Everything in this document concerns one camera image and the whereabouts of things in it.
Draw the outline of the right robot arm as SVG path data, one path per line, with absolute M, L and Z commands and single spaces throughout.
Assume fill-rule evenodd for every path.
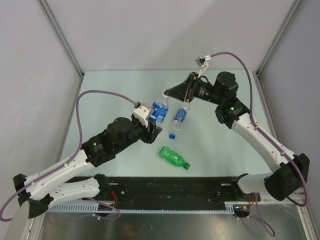
M 241 175 L 237 184 L 230 188 L 235 200 L 242 201 L 249 193 L 262 192 L 278 201 L 289 199 L 291 194 L 306 186 L 310 160 L 304 153 L 295 154 L 265 132 L 251 110 L 237 98 L 238 88 L 231 72 L 220 72 L 214 84 L 202 81 L 196 72 L 192 72 L 184 82 L 164 93 L 181 102 L 198 98 L 216 104 L 218 121 L 245 139 L 269 167 L 271 172 L 267 174 Z

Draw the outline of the blue label bottle white cap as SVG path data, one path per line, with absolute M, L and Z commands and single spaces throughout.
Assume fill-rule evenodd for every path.
M 155 100 L 151 106 L 152 113 L 148 117 L 150 122 L 160 125 L 164 122 L 169 111 L 169 97 L 165 94 L 164 90 L 161 96 Z

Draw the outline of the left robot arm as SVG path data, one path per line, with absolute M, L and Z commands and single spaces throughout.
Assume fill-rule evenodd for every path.
M 18 203 L 29 204 L 28 218 L 45 213 L 54 205 L 79 198 L 105 200 L 111 188 L 103 174 L 85 181 L 69 182 L 87 170 L 93 170 L 115 159 L 116 155 L 137 141 L 152 144 L 162 131 L 154 122 L 143 125 L 136 117 L 118 117 L 106 129 L 83 143 L 73 155 L 35 174 L 13 177 Z

